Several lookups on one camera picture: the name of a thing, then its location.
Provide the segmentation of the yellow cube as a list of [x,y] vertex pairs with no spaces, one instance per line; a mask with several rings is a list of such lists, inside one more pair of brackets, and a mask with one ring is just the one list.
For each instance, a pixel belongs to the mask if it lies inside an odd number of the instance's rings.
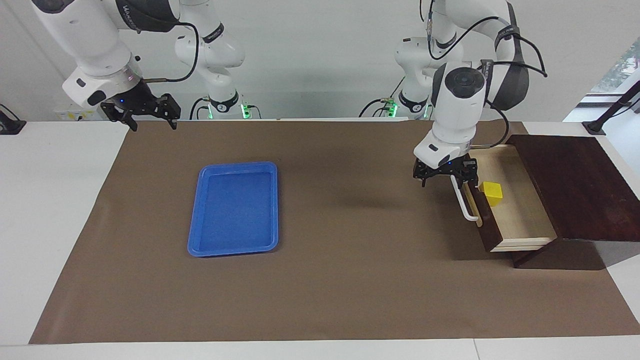
[[483,181],[478,189],[485,195],[490,207],[498,206],[504,198],[502,186],[498,182]]

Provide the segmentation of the black desk mount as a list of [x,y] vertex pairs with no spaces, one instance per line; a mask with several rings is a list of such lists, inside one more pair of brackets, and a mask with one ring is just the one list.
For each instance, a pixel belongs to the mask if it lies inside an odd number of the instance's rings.
[[27,121],[20,119],[9,107],[0,103],[0,135],[17,135]]

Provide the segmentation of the wooden drawer with dark front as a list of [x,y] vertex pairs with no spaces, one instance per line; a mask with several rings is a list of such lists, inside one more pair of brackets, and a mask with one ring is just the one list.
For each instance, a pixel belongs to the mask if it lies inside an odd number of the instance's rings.
[[462,186],[466,207],[478,217],[475,223],[485,251],[535,251],[557,239],[558,235],[514,146],[472,150],[470,157],[477,160],[478,184],[493,182],[502,188],[502,200],[491,206],[487,192],[480,186]]

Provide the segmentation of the white power box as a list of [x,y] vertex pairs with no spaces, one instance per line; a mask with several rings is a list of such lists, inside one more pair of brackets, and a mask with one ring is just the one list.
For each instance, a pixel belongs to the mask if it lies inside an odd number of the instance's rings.
[[63,109],[55,110],[55,116],[60,121],[73,122],[98,122],[107,121],[107,118],[97,109]]

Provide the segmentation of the window with greenery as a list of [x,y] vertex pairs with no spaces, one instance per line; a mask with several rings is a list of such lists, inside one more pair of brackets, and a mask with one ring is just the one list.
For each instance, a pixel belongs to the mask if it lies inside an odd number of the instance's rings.
[[622,94],[630,87],[635,73],[640,71],[640,36],[606,71],[589,94]]

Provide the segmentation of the brown table mat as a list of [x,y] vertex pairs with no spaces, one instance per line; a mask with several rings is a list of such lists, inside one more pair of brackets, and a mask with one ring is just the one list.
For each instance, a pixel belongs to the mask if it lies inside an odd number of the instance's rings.
[[[425,121],[142,121],[128,132],[31,344],[640,335],[610,274],[487,253]],[[278,167],[279,243],[187,250],[199,171]]]

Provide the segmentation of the blue plastic tray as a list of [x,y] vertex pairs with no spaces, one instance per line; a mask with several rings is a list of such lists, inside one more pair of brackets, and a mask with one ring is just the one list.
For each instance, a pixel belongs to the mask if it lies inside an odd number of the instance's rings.
[[198,174],[187,251],[197,258],[249,255],[279,243],[274,162],[204,166]]

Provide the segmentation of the black clamp stand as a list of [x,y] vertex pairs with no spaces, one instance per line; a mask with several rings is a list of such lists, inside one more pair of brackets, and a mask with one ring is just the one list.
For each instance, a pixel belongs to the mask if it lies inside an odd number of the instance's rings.
[[601,114],[596,120],[593,121],[583,121],[582,125],[586,129],[586,131],[590,135],[601,135],[604,136],[606,133],[603,130],[603,127],[606,121],[611,118],[622,114],[622,107],[626,106],[627,103],[633,98],[635,98],[638,94],[640,94],[640,80],[637,80],[631,87],[618,98],[610,107]]

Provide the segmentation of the white drawer handle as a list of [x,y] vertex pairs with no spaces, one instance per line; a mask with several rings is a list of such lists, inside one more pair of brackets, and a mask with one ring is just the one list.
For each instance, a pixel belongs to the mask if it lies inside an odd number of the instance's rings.
[[462,192],[462,185],[459,185],[457,182],[457,178],[454,175],[449,176],[452,187],[454,189],[455,198],[457,198],[458,205],[461,209],[462,216],[470,222],[478,223],[480,221],[480,217],[477,215],[471,214],[469,208],[466,205],[465,197]]

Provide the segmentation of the dark wooden cabinet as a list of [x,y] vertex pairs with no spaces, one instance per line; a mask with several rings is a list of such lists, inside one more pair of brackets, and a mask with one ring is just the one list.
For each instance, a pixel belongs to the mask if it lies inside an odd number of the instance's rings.
[[557,237],[517,269],[601,271],[640,255],[640,199],[594,137],[512,135]]

